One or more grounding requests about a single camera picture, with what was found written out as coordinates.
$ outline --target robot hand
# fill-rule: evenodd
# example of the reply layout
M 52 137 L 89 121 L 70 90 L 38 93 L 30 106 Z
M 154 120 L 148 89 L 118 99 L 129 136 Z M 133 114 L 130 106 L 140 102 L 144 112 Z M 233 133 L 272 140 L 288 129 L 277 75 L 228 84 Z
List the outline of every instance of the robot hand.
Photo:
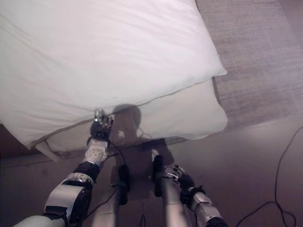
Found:
M 90 128 L 91 137 L 87 141 L 87 151 L 84 162 L 96 164 L 99 168 L 107 158 L 107 149 L 110 146 L 110 132 L 114 124 L 113 117 L 108 117 L 104 111 L 95 110 L 94 122 Z

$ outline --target black joint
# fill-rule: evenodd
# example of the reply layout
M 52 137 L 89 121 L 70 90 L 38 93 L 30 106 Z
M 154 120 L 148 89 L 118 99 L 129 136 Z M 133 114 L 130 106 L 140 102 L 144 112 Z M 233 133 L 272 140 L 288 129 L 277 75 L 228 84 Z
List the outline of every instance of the black joint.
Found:
M 96 178 L 100 172 L 99 166 L 90 162 L 82 162 L 74 170 L 74 173 L 82 173 L 91 177 L 91 179 L 96 182 Z
M 228 227 L 228 225 L 223 218 L 215 217 L 207 222 L 206 227 Z
M 187 190 L 195 186 L 193 179 L 189 175 L 182 175 L 179 177 L 178 183 L 180 184 L 180 188 L 182 190 Z
M 48 217 L 50 220 L 63 219 L 65 227 L 68 226 L 68 220 L 66 217 L 66 207 L 59 206 L 46 206 L 44 214 L 42 216 Z

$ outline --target white sheet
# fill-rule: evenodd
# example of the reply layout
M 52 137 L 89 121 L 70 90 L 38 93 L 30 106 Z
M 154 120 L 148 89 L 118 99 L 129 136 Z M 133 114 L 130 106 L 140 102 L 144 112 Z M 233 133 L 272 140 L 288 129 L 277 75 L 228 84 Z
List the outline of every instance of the white sheet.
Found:
M 2 0 L 0 118 L 27 147 L 225 74 L 191 0 Z
M 115 119 L 110 140 L 120 146 L 172 136 L 196 140 L 222 131 L 227 124 L 211 79 L 125 109 L 116 114 Z M 83 150 L 90 136 L 90 126 L 91 122 L 88 122 L 57 133 L 47 140 L 47 144 L 52 151 Z

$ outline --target rug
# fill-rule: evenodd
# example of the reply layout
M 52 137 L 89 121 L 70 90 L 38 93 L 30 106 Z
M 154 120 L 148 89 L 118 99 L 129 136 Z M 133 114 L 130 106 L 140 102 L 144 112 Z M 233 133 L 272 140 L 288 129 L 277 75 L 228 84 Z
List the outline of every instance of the rug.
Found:
M 228 75 L 221 106 L 238 129 L 303 112 L 303 51 L 276 0 L 197 0 Z

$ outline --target black cable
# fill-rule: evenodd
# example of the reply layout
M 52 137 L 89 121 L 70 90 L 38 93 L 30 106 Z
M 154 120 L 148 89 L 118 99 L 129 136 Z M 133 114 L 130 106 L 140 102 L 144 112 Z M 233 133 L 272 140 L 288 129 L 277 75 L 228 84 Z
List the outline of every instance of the black cable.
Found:
M 145 215 L 144 214 L 141 215 L 139 227 L 146 227 L 146 220 L 145 220 Z
M 110 201 L 110 199 L 114 196 L 114 194 L 118 191 L 119 189 L 115 190 L 109 197 L 107 200 L 105 200 L 104 202 L 100 203 L 98 206 L 96 206 L 88 215 L 86 215 L 86 217 L 83 219 L 82 222 L 84 222 L 90 215 L 92 215 L 100 206 L 108 203 L 108 201 Z
M 197 217 L 197 214 L 196 214 L 196 208 L 197 208 L 197 206 L 195 207 L 195 211 L 193 211 L 192 209 L 189 209 L 191 212 L 194 213 L 194 216 L 195 216 L 195 227 L 198 226 L 198 217 Z
M 277 199 L 277 187 L 278 187 L 278 176 L 279 176 L 279 170 L 280 170 L 280 166 L 281 166 L 281 162 L 283 160 L 283 157 L 285 156 L 286 152 L 288 151 L 290 145 L 292 144 L 294 138 L 296 137 L 296 135 L 298 134 L 298 132 L 300 130 L 302 130 L 303 127 L 300 127 L 295 133 L 294 135 L 292 136 L 292 138 L 290 139 L 286 149 L 284 150 L 284 152 L 282 153 L 280 159 L 279 159 L 279 162 L 278 162 L 278 166 L 277 166 L 277 171 L 276 171 L 276 177 L 275 177 L 275 191 L 274 191 L 274 194 L 275 194 L 275 201 L 268 201 L 264 204 L 262 204 L 261 206 L 259 206 L 257 209 L 255 209 L 253 212 L 251 212 L 250 214 L 246 215 L 245 217 L 243 217 L 240 221 L 238 221 L 236 227 L 238 227 L 245 219 L 247 219 L 248 217 L 250 217 L 251 215 L 255 214 L 256 212 L 258 212 L 259 210 L 261 210 L 263 207 L 265 207 L 266 205 L 270 204 L 270 203 L 274 203 L 276 204 L 276 206 L 278 207 L 280 213 L 281 213 L 281 217 L 282 217 L 282 220 L 283 220 L 283 223 L 286 227 L 288 227 L 287 223 L 286 223 L 286 219 L 285 219 L 285 216 L 284 216 L 284 213 L 290 215 L 293 219 L 294 219 L 294 226 L 296 227 L 297 225 L 297 219 L 296 217 L 294 216 L 293 213 L 291 212 L 288 212 L 286 210 L 283 210 L 280 203 L 278 202 L 278 199 Z
M 113 155 L 108 155 L 107 159 L 110 158 L 110 157 L 113 157 L 113 156 L 117 156 L 117 155 L 120 155 L 120 153 L 116 153 L 116 154 L 113 154 Z
M 114 148 L 116 148 L 119 151 L 119 153 L 120 153 L 120 155 L 123 159 L 124 165 L 126 165 L 126 161 L 125 161 L 125 158 L 124 158 L 124 155 L 123 155 L 122 151 L 115 144 L 113 144 L 113 143 L 111 143 L 111 144 L 114 146 Z

